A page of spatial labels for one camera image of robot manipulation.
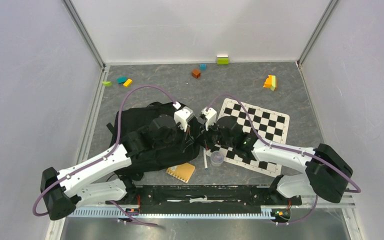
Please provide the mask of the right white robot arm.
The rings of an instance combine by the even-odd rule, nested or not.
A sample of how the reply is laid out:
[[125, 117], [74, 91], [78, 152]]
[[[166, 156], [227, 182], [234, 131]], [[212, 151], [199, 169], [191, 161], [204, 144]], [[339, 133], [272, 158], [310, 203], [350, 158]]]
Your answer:
[[247, 164], [267, 162], [298, 171], [297, 175], [278, 175], [272, 182], [268, 196], [275, 204], [300, 195], [314, 195], [337, 204], [353, 175], [353, 169], [327, 144], [312, 148], [269, 141], [253, 130], [244, 132], [233, 116], [207, 124], [204, 136], [211, 150], [216, 145], [231, 148]]

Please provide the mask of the black student backpack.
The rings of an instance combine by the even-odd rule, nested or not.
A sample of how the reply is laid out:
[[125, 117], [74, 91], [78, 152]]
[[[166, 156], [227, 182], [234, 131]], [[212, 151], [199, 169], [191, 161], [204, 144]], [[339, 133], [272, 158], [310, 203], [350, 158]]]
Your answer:
[[[117, 112], [114, 123], [108, 123], [106, 127], [112, 134], [110, 145], [113, 146], [120, 133], [119, 143], [122, 145], [122, 137], [126, 134], [147, 126], [153, 119], [160, 115], [174, 117], [175, 108], [172, 103], [153, 102], [146, 107], [137, 107]], [[140, 180], [145, 172], [165, 170], [167, 168], [181, 165], [195, 159], [201, 149], [198, 138], [201, 123], [193, 117], [188, 123], [189, 131], [195, 134], [195, 152], [181, 152], [181, 141], [184, 136], [182, 130], [179, 143], [165, 149], [151, 150], [145, 154], [129, 157], [131, 165], [115, 171], [119, 176], [127, 176], [135, 181]]]

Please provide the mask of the white blue marker pen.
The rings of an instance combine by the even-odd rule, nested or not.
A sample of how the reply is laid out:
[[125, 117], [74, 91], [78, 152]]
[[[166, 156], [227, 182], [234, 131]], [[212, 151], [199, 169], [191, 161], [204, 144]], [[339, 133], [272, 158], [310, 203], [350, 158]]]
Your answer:
[[204, 169], [208, 170], [207, 150], [205, 148], [202, 149], [202, 155], [203, 155]]

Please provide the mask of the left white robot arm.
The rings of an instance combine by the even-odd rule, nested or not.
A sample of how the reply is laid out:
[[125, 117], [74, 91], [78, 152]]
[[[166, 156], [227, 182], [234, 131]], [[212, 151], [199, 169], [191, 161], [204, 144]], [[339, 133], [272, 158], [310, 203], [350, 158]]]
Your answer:
[[201, 124], [196, 117], [183, 122], [173, 113], [128, 116], [119, 112], [111, 131], [111, 145], [102, 153], [66, 169], [43, 171], [40, 198], [50, 220], [101, 201], [131, 204], [137, 190], [130, 186], [130, 179], [189, 162], [201, 148]]

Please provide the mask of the brown spiral notebook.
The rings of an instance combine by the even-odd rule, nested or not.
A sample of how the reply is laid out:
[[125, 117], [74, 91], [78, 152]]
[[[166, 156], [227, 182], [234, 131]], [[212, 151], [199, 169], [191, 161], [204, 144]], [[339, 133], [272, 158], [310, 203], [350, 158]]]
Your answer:
[[188, 183], [195, 169], [194, 165], [190, 163], [183, 163], [167, 168], [166, 173], [183, 183]]

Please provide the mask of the clear paperclip jar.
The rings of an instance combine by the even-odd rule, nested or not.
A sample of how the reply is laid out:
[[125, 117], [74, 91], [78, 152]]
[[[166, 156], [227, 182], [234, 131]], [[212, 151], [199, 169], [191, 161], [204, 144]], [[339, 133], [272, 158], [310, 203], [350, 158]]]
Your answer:
[[211, 154], [210, 154], [210, 163], [214, 166], [214, 167], [219, 167], [223, 164], [224, 162], [224, 159], [225, 159], [225, 156], [223, 155], [222, 152], [220, 152], [219, 150], [216, 150], [216, 151], [213, 151]]

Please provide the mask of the black white chessboard mat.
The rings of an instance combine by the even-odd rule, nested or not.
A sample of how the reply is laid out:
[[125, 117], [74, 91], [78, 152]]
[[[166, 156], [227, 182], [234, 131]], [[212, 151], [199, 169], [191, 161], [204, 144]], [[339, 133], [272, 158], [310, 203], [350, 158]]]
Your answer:
[[[237, 123], [243, 126], [242, 130], [244, 132], [251, 133], [253, 131], [251, 126], [254, 126], [261, 137], [275, 143], [286, 143], [290, 123], [289, 115], [245, 102], [243, 106], [245, 109], [242, 109], [236, 100], [225, 98], [218, 117], [236, 117]], [[215, 150], [220, 151], [224, 155], [225, 163], [234, 164], [270, 177], [277, 177], [281, 174], [282, 165], [280, 164], [258, 160], [244, 160], [235, 155], [231, 147], [226, 148], [216, 145]]]

